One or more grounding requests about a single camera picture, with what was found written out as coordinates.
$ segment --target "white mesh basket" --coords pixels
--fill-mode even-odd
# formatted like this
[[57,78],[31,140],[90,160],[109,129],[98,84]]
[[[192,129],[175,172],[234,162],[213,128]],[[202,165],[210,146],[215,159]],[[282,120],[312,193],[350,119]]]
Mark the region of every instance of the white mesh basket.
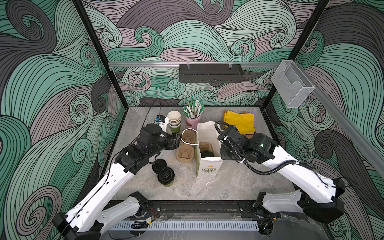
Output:
[[292,60],[280,63],[272,82],[288,108],[298,108],[314,90],[314,84],[304,68]]

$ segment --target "stack of paper cups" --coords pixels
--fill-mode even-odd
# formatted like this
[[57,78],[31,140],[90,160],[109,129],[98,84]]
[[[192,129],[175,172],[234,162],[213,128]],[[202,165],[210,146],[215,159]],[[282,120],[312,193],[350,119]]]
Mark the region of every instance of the stack of paper cups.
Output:
[[178,111],[171,111],[168,113],[167,117],[169,118],[169,126],[172,132],[180,132],[181,126],[181,113]]

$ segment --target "pink cup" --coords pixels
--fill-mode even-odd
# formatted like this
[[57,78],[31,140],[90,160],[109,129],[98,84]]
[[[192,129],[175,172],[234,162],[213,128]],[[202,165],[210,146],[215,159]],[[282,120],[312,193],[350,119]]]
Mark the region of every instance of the pink cup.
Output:
[[198,118],[189,118],[185,117],[185,124],[187,125],[187,128],[193,128],[197,130],[197,124],[200,123],[201,115]]

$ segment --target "white paper bag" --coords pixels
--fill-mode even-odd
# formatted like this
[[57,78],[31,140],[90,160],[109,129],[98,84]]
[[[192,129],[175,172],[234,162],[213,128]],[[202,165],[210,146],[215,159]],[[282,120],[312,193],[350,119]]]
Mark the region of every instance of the white paper bag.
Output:
[[214,157],[201,158],[199,146],[195,147],[196,176],[197,177],[216,177],[223,160],[220,157],[220,141],[215,129],[215,122],[203,122],[197,125],[196,143],[208,142],[212,145]]

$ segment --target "wave pattern wall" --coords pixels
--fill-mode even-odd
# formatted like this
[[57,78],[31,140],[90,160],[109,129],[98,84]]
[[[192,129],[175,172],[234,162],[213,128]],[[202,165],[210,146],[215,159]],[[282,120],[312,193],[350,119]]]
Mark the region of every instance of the wave pattern wall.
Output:
[[[330,1],[297,61],[384,156],[383,9],[383,1]],[[334,238],[382,240],[384,180],[321,103],[310,95],[287,109],[276,94],[267,111],[290,154],[352,186],[341,196],[346,214],[329,224]]]
[[[263,61],[287,59],[317,0],[84,0],[109,61]],[[178,81],[178,69],[115,68],[131,106],[261,105],[270,69],[246,69],[240,84]]]
[[99,178],[124,109],[89,42],[71,0],[0,3],[1,239],[59,239]]

